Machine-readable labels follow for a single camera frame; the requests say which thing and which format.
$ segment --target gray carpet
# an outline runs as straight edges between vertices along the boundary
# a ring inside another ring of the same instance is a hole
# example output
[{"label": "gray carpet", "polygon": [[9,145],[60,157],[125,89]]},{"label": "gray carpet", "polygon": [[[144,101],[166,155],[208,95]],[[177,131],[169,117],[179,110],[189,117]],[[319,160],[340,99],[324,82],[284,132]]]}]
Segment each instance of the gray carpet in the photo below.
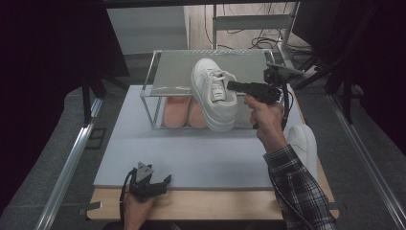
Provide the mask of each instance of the gray carpet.
[{"label": "gray carpet", "polygon": [[[145,66],[135,66],[134,58],[126,57],[131,78],[128,84],[142,82],[147,74]],[[149,57],[141,57],[147,62]],[[52,229],[102,229],[106,221],[89,220],[81,211],[93,193],[93,180],[102,161],[103,151],[113,130],[124,101],[125,92],[103,82],[107,95],[103,99],[95,132],[79,161],[66,196],[57,212]],[[315,133],[318,153],[327,180],[340,209],[338,229],[396,229],[395,223],[377,193],[364,166],[355,153],[349,137],[324,94],[325,79],[318,80],[303,90],[296,91],[297,99],[308,125]],[[80,89],[66,97],[65,111],[59,124],[24,184],[16,192],[0,219],[0,229],[33,229],[58,175],[79,134],[83,112]],[[388,183],[401,202],[406,204],[406,159],[392,141],[365,114],[357,100],[353,101],[352,118],[361,138],[378,164]],[[198,229],[199,223],[184,223],[186,229]],[[226,229],[224,222],[210,223],[211,229]],[[272,229],[272,223],[262,222],[260,229]]]}]

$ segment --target forearm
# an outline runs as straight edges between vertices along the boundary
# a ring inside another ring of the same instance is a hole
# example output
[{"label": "forearm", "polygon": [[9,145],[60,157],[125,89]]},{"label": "forearm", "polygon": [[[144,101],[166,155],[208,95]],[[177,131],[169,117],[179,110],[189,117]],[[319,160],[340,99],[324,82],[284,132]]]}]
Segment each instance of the forearm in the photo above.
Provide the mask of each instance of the forearm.
[{"label": "forearm", "polygon": [[[270,174],[282,195],[315,229],[334,229],[334,218],[328,209],[328,199],[317,181],[300,161],[295,151],[286,146],[264,154]],[[303,226],[277,195],[288,229]]]}]

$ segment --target floor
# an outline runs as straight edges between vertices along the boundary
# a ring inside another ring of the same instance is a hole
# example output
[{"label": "floor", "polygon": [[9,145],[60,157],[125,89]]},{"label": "floor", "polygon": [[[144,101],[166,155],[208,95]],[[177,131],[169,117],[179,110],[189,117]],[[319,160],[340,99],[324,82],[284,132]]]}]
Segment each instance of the floor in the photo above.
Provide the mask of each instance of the floor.
[{"label": "floor", "polygon": [[[269,4],[225,5],[226,14],[266,12]],[[273,5],[271,12],[283,12],[284,4]],[[191,7],[191,49],[210,49],[211,43],[206,37],[204,26],[204,7]],[[217,13],[223,6],[217,6]],[[206,28],[211,30],[212,9],[206,8]],[[233,48],[250,48],[251,40],[260,31],[237,34],[220,34],[218,44]],[[295,35],[289,39],[290,44],[304,46]],[[140,84],[147,74],[150,55],[126,56],[129,78],[119,78],[127,84]],[[376,191],[367,171],[356,155],[347,133],[340,124],[323,86],[327,77],[308,85],[296,95],[307,124],[315,133],[318,154],[324,166],[327,180],[340,210],[337,219],[338,229],[397,229],[393,218]],[[93,193],[93,180],[102,161],[109,136],[124,101],[122,88],[103,82],[107,95],[102,99],[101,112],[95,123],[92,137],[103,134],[102,139],[90,140],[87,149],[79,161],[70,186],[56,214],[52,229],[102,229],[108,221],[90,220],[85,215],[90,197]],[[386,178],[400,203],[406,205],[406,158],[394,143],[382,132],[359,105],[352,100],[352,119],[354,127],[370,152],[379,170]],[[61,169],[69,156],[79,131],[82,127],[83,110],[81,89],[74,90],[66,96],[65,110],[59,120],[53,136],[31,170],[26,181],[16,192],[11,204],[0,219],[0,229],[34,229],[51,191],[58,179]],[[242,229],[250,222],[180,222],[182,229]],[[257,222],[254,229],[283,229],[283,224],[267,221]]]}]

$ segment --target white sneaker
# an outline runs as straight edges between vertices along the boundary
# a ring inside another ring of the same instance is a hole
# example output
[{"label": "white sneaker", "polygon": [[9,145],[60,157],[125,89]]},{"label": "white sneaker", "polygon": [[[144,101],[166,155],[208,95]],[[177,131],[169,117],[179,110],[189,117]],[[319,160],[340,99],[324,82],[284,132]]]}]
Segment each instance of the white sneaker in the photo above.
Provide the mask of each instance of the white sneaker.
[{"label": "white sneaker", "polygon": [[316,138],[310,127],[307,125],[293,126],[289,129],[287,142],[298,154],[310,174],[318,181]]},{"label": "white sneaker", "polygon": [[234,127],[237,114],[237,94],[227,90],[228,81],[236,77],[222,71],[209,58],[200,59],[192,71],[192,93],[203,109],[207,127],[227,131]]}]

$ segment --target shirt cuff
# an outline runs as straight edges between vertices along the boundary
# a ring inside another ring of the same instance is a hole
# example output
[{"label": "shirt cuff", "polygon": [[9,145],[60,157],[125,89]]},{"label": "shirt cuff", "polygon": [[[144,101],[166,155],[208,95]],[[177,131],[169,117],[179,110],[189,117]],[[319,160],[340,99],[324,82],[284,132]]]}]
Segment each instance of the shirt cuff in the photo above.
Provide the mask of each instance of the shirt cuff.
[{"label": "shirt cuff", "polygon": [[263,158],[271,173],[276,177],[275,179],[285,177],[288,173],[297,172],[303,166],[302,161],[290,145],[272,153],[267,152]]}]

